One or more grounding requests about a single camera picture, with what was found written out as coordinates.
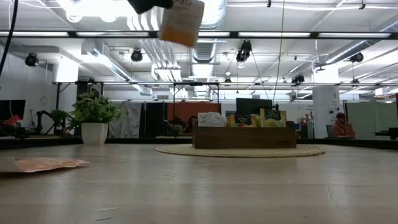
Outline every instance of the round woven mat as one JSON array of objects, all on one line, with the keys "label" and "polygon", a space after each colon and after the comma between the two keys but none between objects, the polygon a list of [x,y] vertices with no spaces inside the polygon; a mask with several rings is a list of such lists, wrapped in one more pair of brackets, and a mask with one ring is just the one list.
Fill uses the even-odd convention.
[{"label": "round woven mat", "polygon": [[157,147],[156,151],[185,155],[208,157],[242,157],[242,158],[278,158],[318,156],[325,153],[323,149],[313,145],[297,145],[289,149],[195,149],[191,144]]}]

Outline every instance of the wooden crate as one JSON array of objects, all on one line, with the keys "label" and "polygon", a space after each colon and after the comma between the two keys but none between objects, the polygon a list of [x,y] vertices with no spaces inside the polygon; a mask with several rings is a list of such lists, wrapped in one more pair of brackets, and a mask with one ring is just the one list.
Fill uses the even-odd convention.
[{"label": "wooden crate", "polygon": [[296,147],[292,128],[212,128],[195,127],[196,149],[273,149]]}]

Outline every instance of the computer screen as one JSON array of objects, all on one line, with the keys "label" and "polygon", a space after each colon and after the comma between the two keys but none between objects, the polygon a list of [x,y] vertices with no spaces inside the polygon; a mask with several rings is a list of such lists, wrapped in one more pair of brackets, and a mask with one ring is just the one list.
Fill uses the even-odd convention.
[{"label": "computer screen", "polygon": [[236,99],[236,114],[239,116],[260,114],[260,109],[272,110],[272,100],[250,98]]},{"label": "computer screen", "polygon": [[0,100],[0,120],[5,121],[18,115],[24,118],[25,100]]}]

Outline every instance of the curtain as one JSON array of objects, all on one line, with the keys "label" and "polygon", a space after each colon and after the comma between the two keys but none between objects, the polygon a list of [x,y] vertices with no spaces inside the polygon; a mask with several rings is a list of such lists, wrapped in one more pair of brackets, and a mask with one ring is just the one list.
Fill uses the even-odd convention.
[{"label": "curtain", "polygon": [[141,104],[130,101],[121,104],[124,116],[109,123],[110,138],[139,138]]}]

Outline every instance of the column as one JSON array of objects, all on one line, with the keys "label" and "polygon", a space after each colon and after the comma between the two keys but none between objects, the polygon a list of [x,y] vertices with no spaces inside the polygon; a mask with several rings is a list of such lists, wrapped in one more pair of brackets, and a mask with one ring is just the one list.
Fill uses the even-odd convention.
[{"label": "column", "polygon": [[[314,71],[315,83],[339,83],[338,67],[329,65],[324,71]],[[333,125],[336,114],[343,111],[338,86],[316,86],[313,89],[315,138],[328,137],[327,126]]]}]

